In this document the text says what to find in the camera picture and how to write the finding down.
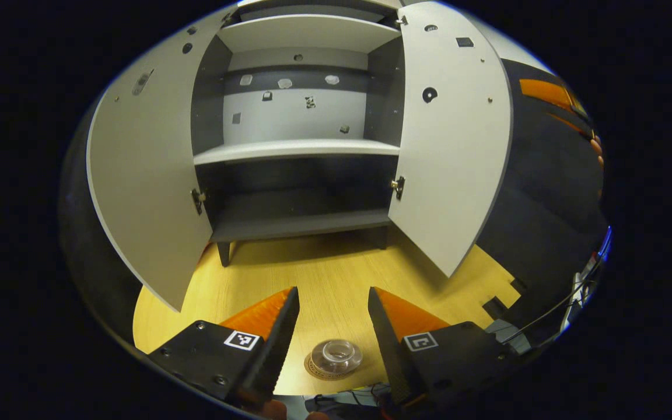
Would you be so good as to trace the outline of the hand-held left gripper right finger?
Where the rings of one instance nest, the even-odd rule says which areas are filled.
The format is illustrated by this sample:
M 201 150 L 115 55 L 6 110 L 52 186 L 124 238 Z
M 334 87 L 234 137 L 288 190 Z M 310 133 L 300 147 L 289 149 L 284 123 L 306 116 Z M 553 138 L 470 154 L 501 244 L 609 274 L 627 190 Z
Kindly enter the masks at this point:
M 448 324 L 375 286 L 368 311 L 399 413 L 460 411 L 526 360 L 474 322 Z

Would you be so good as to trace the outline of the clear bottle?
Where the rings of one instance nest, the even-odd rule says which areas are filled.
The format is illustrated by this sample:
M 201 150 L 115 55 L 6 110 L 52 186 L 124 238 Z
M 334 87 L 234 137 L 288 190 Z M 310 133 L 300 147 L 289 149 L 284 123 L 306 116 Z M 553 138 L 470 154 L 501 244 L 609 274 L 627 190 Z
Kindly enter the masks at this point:
M 316 345 L 310 352 L 310 364 L 315 372 L 326 377 L 348 375 L 363 361 L 363 353 L 352 341 L 332 339 Z

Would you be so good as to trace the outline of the round brown coaster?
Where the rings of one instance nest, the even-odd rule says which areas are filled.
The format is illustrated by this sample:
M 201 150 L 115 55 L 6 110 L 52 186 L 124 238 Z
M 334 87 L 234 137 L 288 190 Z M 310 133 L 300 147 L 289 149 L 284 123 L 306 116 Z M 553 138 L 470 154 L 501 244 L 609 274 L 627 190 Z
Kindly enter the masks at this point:
M 352 376 L 362 365 L 362 352 L 311 352 L 304 366 L 316 378 L 322 380 L 341 380 Z

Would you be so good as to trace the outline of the grey flat piece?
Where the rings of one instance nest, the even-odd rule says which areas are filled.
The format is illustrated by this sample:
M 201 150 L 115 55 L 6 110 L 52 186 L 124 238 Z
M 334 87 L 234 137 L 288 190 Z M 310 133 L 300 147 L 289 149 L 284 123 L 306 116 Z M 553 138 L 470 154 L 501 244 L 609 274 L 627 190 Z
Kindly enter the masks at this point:
M 494 335 L 502 345 L 510 345 L 516 354 L 522 355 L 533 350 L 533 346 L 521 329 L 504 319 L 496 319 L 485 329 L 486 333 Z

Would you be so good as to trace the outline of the black backdrop cloth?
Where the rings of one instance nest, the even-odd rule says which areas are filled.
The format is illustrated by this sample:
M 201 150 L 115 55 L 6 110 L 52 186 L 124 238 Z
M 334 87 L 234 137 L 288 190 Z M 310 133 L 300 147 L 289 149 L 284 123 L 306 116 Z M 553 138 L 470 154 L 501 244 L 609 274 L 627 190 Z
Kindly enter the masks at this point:
M 58 189 L 59 247 L 86 308 L 112 337 L 134 346 L 142 284 L 114 249 L 99 220 L 86 173 L 86 142 L 100 98 L 80 118 L 66 150 Z
M 534 66 L 502 59 L 512 97 L 512 137 L 506 172 L 477 246 L 523 285 L 502 314 L 532 346 L 560 332 L 564 298 L 603 242 L 607 223 L 599 192 L 603 171 L 589 140 L 550 117 L 578 125 L 579 117 L 542 100 L 523 96 L 520 79 L 565 85 Z

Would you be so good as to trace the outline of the grey cabinet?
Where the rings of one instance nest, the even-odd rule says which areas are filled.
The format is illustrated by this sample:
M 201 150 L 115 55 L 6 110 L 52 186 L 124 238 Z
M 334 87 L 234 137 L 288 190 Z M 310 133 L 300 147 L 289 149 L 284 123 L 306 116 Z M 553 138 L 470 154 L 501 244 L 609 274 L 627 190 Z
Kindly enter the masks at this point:
M 237 7 L 228 26 L 317 14 L 399 30 L 390 22 L 397 11 Z M 330 48 L 233 53 L 217 33 L 195 76 L 190 114 L 194 155 L 225 144 L 283 140 L 363 139 L 400 147 L 402 37 L 366 54 Z M 195 165 L 221 265 L 229 265 L 233 245 L 286 237 L 360 232 L 385 249 L 390 181 L 398 160 L 399 155 L 310 155 Z

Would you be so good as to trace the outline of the grey cabinet door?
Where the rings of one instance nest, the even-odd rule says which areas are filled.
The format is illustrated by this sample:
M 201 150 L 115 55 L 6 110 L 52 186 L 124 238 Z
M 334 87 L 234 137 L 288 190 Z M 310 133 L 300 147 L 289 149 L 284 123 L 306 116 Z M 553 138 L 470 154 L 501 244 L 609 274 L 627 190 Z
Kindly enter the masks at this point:
M 212 229 L 197 211 L 190 114 L 195 77 L 231 3 L 139 56 L 106 87 L 86 144 L 101 225 L 123 263 L 168 308 L 182 309 Z
M 482 231 L 506 171 L 513 127 L 506 70 L 487 37 L 439 2 L 401 8 L 404 109 L 389 208 L 445 276 Z

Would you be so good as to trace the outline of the white and blue object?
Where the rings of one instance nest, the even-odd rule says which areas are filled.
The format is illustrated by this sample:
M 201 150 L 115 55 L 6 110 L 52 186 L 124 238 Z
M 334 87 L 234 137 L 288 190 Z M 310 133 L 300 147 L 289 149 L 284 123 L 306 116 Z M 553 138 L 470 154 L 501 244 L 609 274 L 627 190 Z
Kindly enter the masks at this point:
M 608 226 L 605 237 L 599 249 L 594 252 L 587 261 L 586 266 L 578 273 L 574 274 L 572 281 L 572 292 L 567 303 L 565 314 L 563 315 L 562 324 L 559 333 L 564 333 L 574 321 L 581 311 L 585 308 L 590 300 L 590 297 L 598 287 L 599 279 L 601 277 L 603 266 L 607 263 L 608 255 L 613 243 L 613 227 Z

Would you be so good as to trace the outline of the cabinet flap door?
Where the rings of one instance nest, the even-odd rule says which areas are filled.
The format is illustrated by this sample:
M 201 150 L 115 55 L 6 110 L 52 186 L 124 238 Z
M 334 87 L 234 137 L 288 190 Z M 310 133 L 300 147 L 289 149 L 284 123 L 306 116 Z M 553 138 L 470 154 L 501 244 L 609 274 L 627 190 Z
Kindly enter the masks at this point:
M 352 9 L 362 9 L 367 11 L 376 11 L 376 13 L 386 13 L 405 6 L 403 0 L 240 0 L 237 3 L 238 8 L 246 7 L 282 7 L 294 5 L 325 5 L 334 7 L 346 7 Z

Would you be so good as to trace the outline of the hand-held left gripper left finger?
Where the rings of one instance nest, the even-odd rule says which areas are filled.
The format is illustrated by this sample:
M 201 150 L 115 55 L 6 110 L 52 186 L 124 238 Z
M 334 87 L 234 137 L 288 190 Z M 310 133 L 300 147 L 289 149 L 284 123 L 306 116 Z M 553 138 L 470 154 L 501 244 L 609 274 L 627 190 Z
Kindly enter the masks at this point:
M 221 323 L 191 322 L 148 359 L 216 401 L 259 409 L 272 398 L 299 309 L 297 287 L 280 290 Z

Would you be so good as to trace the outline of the white cabinet shelf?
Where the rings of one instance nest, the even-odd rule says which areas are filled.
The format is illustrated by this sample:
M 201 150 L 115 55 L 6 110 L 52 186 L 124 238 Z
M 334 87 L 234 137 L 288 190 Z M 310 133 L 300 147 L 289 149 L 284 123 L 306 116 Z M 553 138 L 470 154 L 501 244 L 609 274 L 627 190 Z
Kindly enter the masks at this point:
M 399 155 L 400 147 L 372 140 L 309 139 L 241 143 L 213 147 L 194 155 L 194 164 L 280 159 L 310 155 Z
M 219 39 L 233 53 L 273 48 L 330 48 L 371 53 L 402 33 L 349 17 L 297 14 L 266 17 L 224 27 Z

